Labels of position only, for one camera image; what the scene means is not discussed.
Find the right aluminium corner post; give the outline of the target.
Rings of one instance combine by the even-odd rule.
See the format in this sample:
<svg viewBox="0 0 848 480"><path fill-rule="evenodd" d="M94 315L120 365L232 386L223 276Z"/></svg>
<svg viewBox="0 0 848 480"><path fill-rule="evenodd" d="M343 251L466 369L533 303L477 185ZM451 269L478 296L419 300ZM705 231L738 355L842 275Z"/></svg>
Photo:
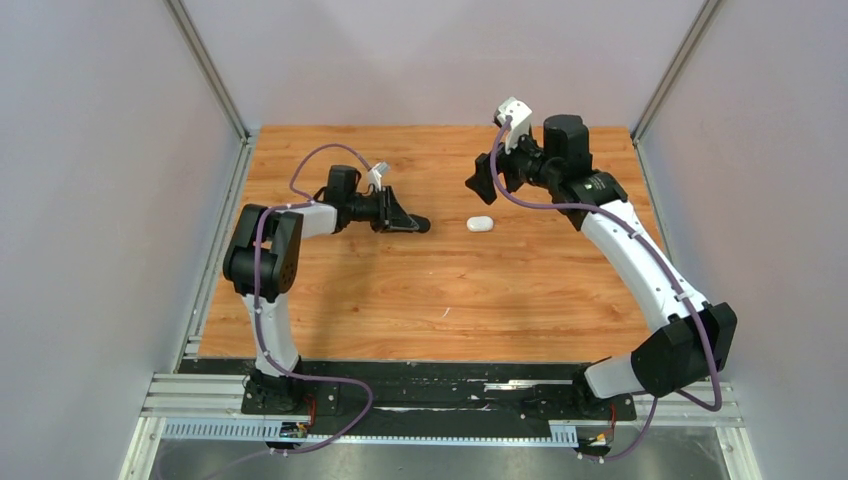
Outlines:
<svg viewBox="0 0 848 480"><path fill-rule="evenodd" d="M673 54L671 61L662 74L660 81L650 96L635 126L630 131L630 138L634 146L638 146L647 134L655 118L666 101L668 94L675 86L679 76L683 73L690 58L697 50L701 40L714 21L715 16L724 6L722 0L705 0L700 4L692 23L688 27L683 39Z"/></svg>

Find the left aluminium corner post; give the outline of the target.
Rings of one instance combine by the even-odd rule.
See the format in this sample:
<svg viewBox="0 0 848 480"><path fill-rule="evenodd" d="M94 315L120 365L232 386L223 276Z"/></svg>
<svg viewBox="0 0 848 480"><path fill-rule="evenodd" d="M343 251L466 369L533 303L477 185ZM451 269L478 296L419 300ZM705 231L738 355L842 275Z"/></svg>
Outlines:
<svg viewBox="0 0 848 480"><path fill-rule="evenodd" d="M229 89L226 87L224 79L205 45L187 5L182 0L164 0L164 4L168 8L177 29L209 85L219 107L222 109L230 127L242 143L247 143L251 137L250 129L247 127Z"/></svg>

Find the white earbud charging case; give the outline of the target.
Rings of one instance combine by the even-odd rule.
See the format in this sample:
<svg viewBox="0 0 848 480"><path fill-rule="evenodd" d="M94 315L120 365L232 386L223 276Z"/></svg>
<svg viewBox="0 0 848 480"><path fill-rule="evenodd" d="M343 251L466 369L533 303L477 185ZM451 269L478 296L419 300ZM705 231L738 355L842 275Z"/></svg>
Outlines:
<svg viewBox="0 0 848 480"><path fill-rule="evenodd" d="M466 221L466 228L472 233L490 232L494 229L495 222L489 216L472 216Z"/></svg>

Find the black earbud charging case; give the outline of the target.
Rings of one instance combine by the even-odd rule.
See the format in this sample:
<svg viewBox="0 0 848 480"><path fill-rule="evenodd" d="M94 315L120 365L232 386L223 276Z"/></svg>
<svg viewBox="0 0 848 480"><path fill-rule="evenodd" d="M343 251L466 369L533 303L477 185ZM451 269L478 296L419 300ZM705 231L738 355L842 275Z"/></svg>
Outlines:
<svg viewBox="0 0 848 480"><path fill-rule="evenodd" d="M409 219L415 233L427 233L431 229L431 222L426 217L411 214Z"/></svg>

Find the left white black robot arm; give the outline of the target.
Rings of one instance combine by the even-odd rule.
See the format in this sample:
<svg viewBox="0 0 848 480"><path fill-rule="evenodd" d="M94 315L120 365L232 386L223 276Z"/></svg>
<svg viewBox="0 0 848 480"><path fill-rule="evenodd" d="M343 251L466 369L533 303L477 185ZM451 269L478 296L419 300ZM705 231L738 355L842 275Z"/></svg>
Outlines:
<svg viewBox="0 0 848 480"><path fill-rule="evenodd" d="M301 355L295 346L289 317L289 292L299 268L303 241L341 232L352 222L364 222L376 233L426 233L430 221L407 212L391 187L377 177L380 163L368 172L366 192L361 173L334 165L316 197L301 204L245 206L223 261L223 274L241 296L253 327L256 362L248 380L252 398L262 396L283 413L298 411L306 400Z"/></svg>

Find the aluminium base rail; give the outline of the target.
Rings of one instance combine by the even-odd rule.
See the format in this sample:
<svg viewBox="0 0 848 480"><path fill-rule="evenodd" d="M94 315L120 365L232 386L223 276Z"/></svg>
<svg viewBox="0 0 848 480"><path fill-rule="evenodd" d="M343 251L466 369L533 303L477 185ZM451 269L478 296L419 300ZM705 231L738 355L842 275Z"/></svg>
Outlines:
<svg viewBox="0 0 848 480"><path fill-rule="evenodd" d="M744 420L730 385L721 388L723 407L707 411L673 393L658 401L648 395L606 400L580 409L566 380L507 379L489 382L482 378L457 380L418 377L403 384L395 380L370 379L374 412L504 413L516 420L541 419L583 425L642 422L656 426L741 427ZM151 382L141 414L144 417L201 419L307 421L311 417L343 419L355 416L364 406L365 392L339 382L309 384L306 398L295 407L260 402L246 392L243 375L157 374Z"/></svg>

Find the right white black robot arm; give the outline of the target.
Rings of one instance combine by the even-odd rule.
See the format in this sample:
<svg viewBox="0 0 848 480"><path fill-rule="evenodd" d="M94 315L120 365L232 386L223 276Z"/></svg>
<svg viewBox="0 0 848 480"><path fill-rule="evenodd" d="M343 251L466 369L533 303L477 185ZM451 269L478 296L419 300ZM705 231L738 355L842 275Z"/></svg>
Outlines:
<svg viewBox="0 0 848 480"><path fill-rule="evenodd" d="M661 398L702 378L716 381L728 360L735 312L684 279L640 223L621 184L594 167L582 118L548 117L541 142L534 139L528 115L515 109L496 114L493 122L499 128L493 147L476 158L467 187L487 204L499 195L519 204L514 194L524 185L546 190L550 203L523 205L565 215L629 288L651 332L632 352L576 374L570 392L575 411L592 418L618 395Z"/></svg>

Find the aluminium corner post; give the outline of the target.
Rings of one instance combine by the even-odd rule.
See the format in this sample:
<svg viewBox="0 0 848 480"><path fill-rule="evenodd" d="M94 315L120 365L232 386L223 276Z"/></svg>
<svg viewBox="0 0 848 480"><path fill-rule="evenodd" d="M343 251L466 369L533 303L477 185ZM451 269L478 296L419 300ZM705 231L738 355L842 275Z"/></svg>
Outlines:
<svg viewBox="0 0 848 480"><path fill-rule="evenodd" d="M164 4L168 8L177 29L209 85L219 107L222 109L230 127L242 143L247 143L251 137L250 129L247 127L229 89L226 87L224 79L205 45L187 5L182 0L164 0Z"/></svg>
<svg viewBox="0 0 848 480"><path fill-rule="evenodd" d="M635 126L630 131L630 138L634 146L638 146L647 134L655 118L666 101L668 94L675 86L679 76L683 73L690 58L697 50L701 40L714 21L715 16L724 6L722 0L705 0L700 4L692 23L688 27L683 39L673 54L671 61L662 74L660 81L650 96Z"/></svg>

